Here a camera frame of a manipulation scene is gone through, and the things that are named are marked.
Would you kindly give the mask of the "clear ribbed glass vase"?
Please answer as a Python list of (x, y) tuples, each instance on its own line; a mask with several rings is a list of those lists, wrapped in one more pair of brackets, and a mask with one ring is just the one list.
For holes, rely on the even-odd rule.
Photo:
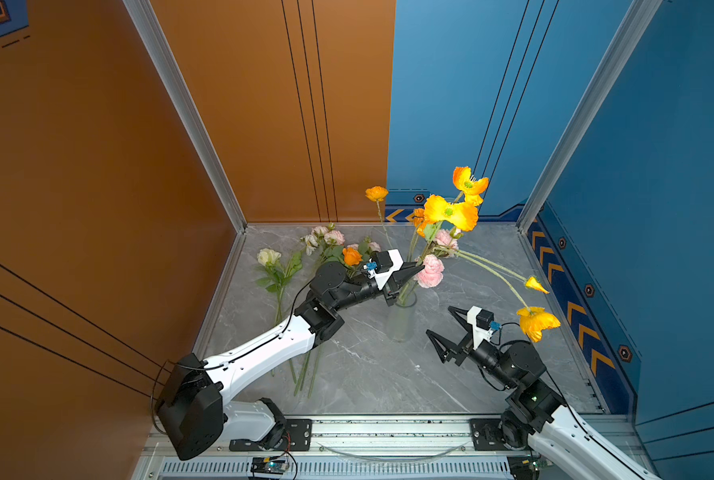
[(417, 305), (417, 294), (411, 290), (402, 295), (394, 306), (389, 310), (385, 323), (386, 335), (395, 342), (408, 341), (415, 324), (415, 311)]

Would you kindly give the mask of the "green circuit board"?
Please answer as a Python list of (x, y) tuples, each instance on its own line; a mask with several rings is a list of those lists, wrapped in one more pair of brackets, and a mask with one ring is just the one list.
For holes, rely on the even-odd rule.
[(251, 479), (278, 479), (289, 472), (291, 463), (286, 457), (253, 457), (249, 475)]

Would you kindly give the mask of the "yellow orange poppy stem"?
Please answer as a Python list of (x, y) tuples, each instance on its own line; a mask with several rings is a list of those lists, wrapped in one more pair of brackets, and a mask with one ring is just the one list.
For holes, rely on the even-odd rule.
[(473, 231), (477, 226), (479, 208), (490, 186), (490, 179), (477, 178), (470, 167), (456, 167), (453, 185), (458, 191), (453, 200), (431, 195), (423, 207), (415, 209), (411, 214), (410, 222), (415, 232), (409, 244), (407, 262), (412, 262), (412, 257), (421, 254), (427, 242), (434, 239), (440, 228), (457, 227), (464, 234)]

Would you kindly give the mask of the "aluminium corner post left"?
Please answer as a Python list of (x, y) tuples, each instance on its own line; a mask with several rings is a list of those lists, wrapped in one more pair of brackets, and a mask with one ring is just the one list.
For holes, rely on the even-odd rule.
[(234, 229), (244, 234), (247, 220), (152, 3), (124, 0), (123, 4), (228, 218)]

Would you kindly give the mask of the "pink white lisianthus stem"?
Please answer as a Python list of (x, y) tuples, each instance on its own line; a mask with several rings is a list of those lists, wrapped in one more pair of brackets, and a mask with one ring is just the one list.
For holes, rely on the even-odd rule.
[(316, 226), (301, 238), (308, 256), (316, 258), (315, 265), (337, 262), (348, 268), (357, 268), (381, 250), (371, 237), (349, 244), (343, 232), (334, 224)]

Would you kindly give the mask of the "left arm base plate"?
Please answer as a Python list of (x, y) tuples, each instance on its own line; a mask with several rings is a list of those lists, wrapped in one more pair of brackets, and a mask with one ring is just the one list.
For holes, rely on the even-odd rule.
[(313, 422), (311, 419), (287, 419), (277, 423), (261, 440), (232, 440), (229, 450), (233, 452), (271, 452), (310, 450)]

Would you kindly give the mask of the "aluminium front rail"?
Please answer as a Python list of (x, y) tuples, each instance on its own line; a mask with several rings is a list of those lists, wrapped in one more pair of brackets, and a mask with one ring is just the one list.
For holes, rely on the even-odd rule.
[[(476, 451), (469, 420), (487, 414), (304, 415), (311, 419), (309, 451), (233, 452), (219, 442), (180, 460), (165, 435), (151, 433), (135, 479), (251, 479), (253, 457), (286, 457), (278, 479), (573, 479), (528, 451)], [(657, 474), (634, 428), (621, 415), (584, 418), (607, 440)]]

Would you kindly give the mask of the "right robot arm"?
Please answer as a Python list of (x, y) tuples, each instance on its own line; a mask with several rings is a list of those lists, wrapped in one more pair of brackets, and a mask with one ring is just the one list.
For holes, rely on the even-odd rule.
[(558, 386), (543, 380), (548, 368), (531, 341), (493, 341), (502, 325), (491, 311), (450, 306), (448, 312), (465, 334), (454, 342), (426, 331), (440, 361), (461, 366), (469, 360), (491, 388), (508, 394), (498, 421), (469, 422), (477, 450), (498, 445), (536, 453), (573, 479), (658, 477), (584, 420)]

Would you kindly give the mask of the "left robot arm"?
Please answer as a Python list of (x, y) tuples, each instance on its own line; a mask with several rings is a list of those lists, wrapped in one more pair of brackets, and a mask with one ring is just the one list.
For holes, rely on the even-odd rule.
[(237, 395), (330, 340), (344, 324), (341, 310), (374, 298), (394, 305), (421, 269), (396, 249), (374, 254), (356, 275), (341, 263), (325, 263), (303, 287), (303, 302), (294, 304), (279, 325), (205, 360), (195, 354), (178, 360), (153, 406), (177, 457), (192, 460), (224, 441), (261, 451), (290, 448), (287, 419), (279, 407), (269, 398), (243, 402)]

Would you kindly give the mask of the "orange rose flower stem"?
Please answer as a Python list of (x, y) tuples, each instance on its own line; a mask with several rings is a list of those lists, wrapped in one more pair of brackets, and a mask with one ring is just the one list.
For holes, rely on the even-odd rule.
[[(310, 248), (311, 254), (317, 253), (312, 276), (315, 276), (321, 266), (329, 263), (336, 263), (346, 267), (349, 274), (357, 272), (357, 268), (362, 261), (359, 246), (357, 244), (345, 245), (343, 242), (339, 242), (339, 237), (340, 234), (335, 235), (333, 232), (324, 234), (318, 238), (317, 249)], [(305, 389), (310, 363), (311, 353), (306, 353), (293, 390), (295, 396)]]

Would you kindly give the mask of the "pink ranunculus flower stem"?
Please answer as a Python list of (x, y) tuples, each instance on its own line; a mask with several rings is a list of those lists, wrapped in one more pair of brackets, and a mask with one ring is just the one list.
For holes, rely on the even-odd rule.
[(440, 228), (434, 239), (427, 242), (421, 254), (411, 258), (411, 261), (421, 265), (422, 269), (402, 287), (398, 305), (410, 306), (413, 303), (414, 290), (418, 286), (430, 289), (442, 282), (445, 270), (443, 259), (455, 256), (455, 252), (459, 249), (458, 239), (462, 234), (463, 231), (457, 227)]

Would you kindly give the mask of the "aluminium corner post right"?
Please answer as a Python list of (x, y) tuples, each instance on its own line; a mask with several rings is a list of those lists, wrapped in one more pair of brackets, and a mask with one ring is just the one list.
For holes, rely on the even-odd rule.
[(519, 233), (527, 233), (537, 219), (661, 5), (660, 0), (630, 4), (516, 222)]

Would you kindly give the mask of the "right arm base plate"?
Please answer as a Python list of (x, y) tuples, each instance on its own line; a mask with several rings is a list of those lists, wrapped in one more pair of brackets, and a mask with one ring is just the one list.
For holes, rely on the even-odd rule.
[(526, 451), (528, 439), (535, 430), (516, 420), (473, 418), (470, 434), (476, 451)]

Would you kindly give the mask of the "white rose flower stem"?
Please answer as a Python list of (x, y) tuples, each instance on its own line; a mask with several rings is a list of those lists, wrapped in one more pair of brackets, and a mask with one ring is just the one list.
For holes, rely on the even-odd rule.
[(274, 325), (279, 325), (285, 318), (284, 294), (293, 277), (302, 269), (302, 251), (296, 251), (286, 263), (281, 252), (271, 248), (262, 248), (257, 254), (257, 261), (263, 272), (256, 283), (275, 296), (276, 313)]

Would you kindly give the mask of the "aluminium corner post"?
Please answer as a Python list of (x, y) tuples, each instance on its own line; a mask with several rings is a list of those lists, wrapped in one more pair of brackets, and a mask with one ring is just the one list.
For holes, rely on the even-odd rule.
[(519, 233), (527, 233), (537, 219), (661, 5), (660, 0), (630, 4), (516, 222)]
[(123, 4), (228, 218), (234, 229), (244, 234), (247, 220), (152, 3), (124, 0)]

